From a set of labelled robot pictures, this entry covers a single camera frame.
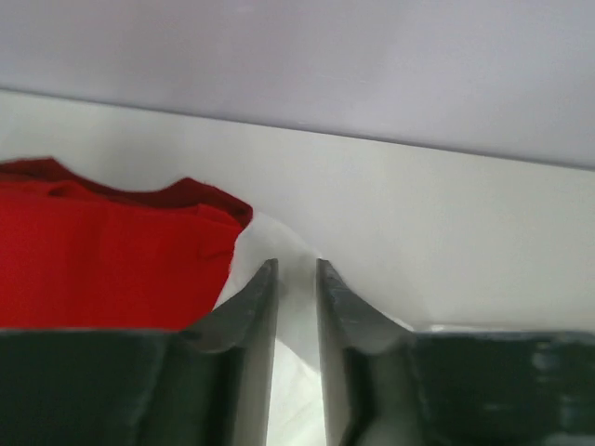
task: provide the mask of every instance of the folded red garment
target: folded red garment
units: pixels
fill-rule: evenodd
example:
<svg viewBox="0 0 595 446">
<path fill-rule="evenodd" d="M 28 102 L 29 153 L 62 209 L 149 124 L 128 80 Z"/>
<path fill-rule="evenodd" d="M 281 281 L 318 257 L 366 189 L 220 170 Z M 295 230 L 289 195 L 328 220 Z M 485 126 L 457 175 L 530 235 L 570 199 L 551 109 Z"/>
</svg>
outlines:
<svg viewBox="0 0 595 446">
<path fill-rule="evenodd" d="M 184 178 L 114 190 L 0 164 L 0 326 L 179 330 L 215 305 L 252 208 Z"/>
</svg>

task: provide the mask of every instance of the white wall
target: white wall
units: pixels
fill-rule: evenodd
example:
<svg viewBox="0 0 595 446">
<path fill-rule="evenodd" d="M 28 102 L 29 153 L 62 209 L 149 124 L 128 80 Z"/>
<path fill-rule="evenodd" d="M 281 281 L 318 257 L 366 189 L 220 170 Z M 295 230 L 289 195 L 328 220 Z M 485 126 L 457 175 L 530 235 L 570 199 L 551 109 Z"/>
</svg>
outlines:
<svg viewBox="0 0 595 446">
<path fill-rule="evenodd" d="M 595 167 L 592 0 L 3 0 L 0 85 Z"/>
</svg>

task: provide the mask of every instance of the dark gray plastic piece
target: dark gray plastic piece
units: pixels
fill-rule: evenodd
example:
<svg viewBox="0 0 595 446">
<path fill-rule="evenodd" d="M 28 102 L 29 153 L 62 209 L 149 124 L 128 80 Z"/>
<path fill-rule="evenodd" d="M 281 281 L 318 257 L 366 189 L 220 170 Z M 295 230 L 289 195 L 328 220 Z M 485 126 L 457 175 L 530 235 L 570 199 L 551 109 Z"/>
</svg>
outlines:
<svg viewBox="0 0 595 446">
<path fill-rule="evenodd" d="M 181 333 L 0 332 L 0 445 L 264 445 L 276 288 L 269 260 Z"/>
<path fill-rule="evenodd" d="M 328 446 L 595 445 L 595 336 L 411 333 L 318 264 Z"/>
</svg>

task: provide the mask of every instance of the red cloth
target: red cloth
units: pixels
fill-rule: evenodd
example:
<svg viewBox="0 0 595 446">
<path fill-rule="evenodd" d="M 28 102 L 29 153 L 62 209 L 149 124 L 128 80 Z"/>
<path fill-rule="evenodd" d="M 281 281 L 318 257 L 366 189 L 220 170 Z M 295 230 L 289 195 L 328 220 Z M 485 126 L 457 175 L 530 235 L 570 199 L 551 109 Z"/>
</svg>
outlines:
<svg viewBox="0 0 595 446">
<path fill-rule="evenodd" d="M 0 326 L 179 330 L 215 305 L 249 205 L 184 178 L 113 190 L 0 164 Z"/>
</svg>

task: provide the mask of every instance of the white surface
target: white surface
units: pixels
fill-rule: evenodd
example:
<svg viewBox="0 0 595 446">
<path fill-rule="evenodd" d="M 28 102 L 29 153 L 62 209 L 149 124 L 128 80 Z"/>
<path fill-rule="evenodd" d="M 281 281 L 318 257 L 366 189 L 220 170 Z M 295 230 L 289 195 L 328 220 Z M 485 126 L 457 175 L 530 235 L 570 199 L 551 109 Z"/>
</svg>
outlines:
<svg viewBox="0 0 595 446">
<path fill-rule="evenodd" d="M 267 445 L 326 446 L 320 375 L 279 341 L 275 344 Z"/>
<path fill-rule="evenodd" d="M 592 0 L 3 0 L 0 85 L 595 166 Z"/>
<path fill-rule="evenodd" d="M 48 154 L 123 189 L 219 186 L 415 327 L 595 325 L 591 172 L 0 94 L 0 156 Z"/>
</svg>

